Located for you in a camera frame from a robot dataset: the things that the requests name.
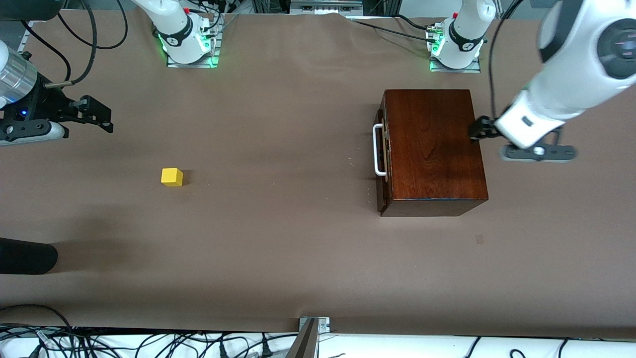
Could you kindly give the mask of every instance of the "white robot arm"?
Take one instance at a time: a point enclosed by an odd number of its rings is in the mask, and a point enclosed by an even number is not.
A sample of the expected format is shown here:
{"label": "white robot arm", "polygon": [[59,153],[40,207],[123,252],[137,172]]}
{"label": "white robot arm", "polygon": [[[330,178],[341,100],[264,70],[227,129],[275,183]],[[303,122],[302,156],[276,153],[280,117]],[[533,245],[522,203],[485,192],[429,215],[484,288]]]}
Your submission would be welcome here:
{"label": "white robot arm", "polygon": [[519,148],[636,82],[636,4],[559,1],[543,20],[538,41],[543,70],[495,122]]}
{"label": "white robot arm", "polygon": [[443,39],[431,55],[448,68],[468,67],[479,56],[496,9],[492,0],[463,0],[457,16],[442,22]]}
{"label": "white robot arm", "polygon": [[175,62],[189,64],[210,52],[207,18],[186,13],[177,0],[132,1],[153,21],[165,51]]}

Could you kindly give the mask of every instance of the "wooden box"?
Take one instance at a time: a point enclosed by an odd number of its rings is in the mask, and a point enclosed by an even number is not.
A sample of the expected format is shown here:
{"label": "wooden box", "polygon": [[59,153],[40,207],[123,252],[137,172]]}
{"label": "wooden box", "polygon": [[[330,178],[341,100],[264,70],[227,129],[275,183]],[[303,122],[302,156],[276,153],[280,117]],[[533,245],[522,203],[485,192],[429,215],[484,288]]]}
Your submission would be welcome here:
{"label": "wooden box", "polygon": [[373,126],[378,211],[456,217],[488,200],[468,90],[386,90]]}

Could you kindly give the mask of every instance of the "yellow cube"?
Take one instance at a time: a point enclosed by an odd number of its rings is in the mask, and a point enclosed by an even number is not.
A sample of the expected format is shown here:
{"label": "yellow cube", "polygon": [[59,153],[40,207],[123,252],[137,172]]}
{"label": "yellow cube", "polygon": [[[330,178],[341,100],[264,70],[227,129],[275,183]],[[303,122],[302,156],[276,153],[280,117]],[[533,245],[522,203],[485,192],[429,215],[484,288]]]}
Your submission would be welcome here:
{"label": "yellow cube", "polygon": [[183,172],[177,168],[164,168],[161,172],[161,183],[167,187],[183,185]]}

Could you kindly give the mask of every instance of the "table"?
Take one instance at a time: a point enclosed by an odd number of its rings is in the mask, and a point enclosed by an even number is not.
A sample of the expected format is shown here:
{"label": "table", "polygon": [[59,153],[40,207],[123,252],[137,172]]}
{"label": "table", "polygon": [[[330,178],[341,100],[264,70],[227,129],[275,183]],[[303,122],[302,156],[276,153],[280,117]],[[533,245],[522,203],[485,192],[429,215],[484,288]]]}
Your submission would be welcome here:
{"label": "table", "polygon": [[[69,124],[67,140],[2,149],[2,235],[56,243],[62,258],[58,273],[0,277],[0,303],[49,304],[74,326],[289,331],[325,315],[340,332],[636,334],[634,89],[567,125],[576,161],[504,162],[505,141],[486,140],[489,202],[382,218],[371,126],[383,91],[470,89],[488,114],[486,73],[430,73],[423,43],[338,15],[241,16],[217,69],[169,69],[148,19],[128,14],[125,44],[65,90],[110,106],[114,133]],[[65,16],[88,38],[85,13]],[[116,42],[119,14],[96,16],[99,43]],[[541,68],[537,25],[504,26],[500,109]],[[58,20],[35,29],[73,78],[83,71],[90,49]],[[26,49],[63,77],[37,41]],[[168,167],[189,184],[164,187]]]}

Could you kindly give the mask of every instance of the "white handle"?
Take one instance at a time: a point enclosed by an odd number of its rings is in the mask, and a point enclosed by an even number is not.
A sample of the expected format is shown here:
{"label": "white handle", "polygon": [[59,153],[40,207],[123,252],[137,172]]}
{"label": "white handle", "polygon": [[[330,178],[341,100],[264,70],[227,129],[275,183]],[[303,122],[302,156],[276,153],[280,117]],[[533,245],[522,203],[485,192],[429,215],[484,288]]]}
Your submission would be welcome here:
{"label": "white handle", "polygon": [[378,163],[378,139],[375,136],[375,130],[383,127],[384,125],[382,123],[373,126],[373,166],[375,168],[375,174],[378,176],[387,176],[387,172],[380,171],[380,165]]}

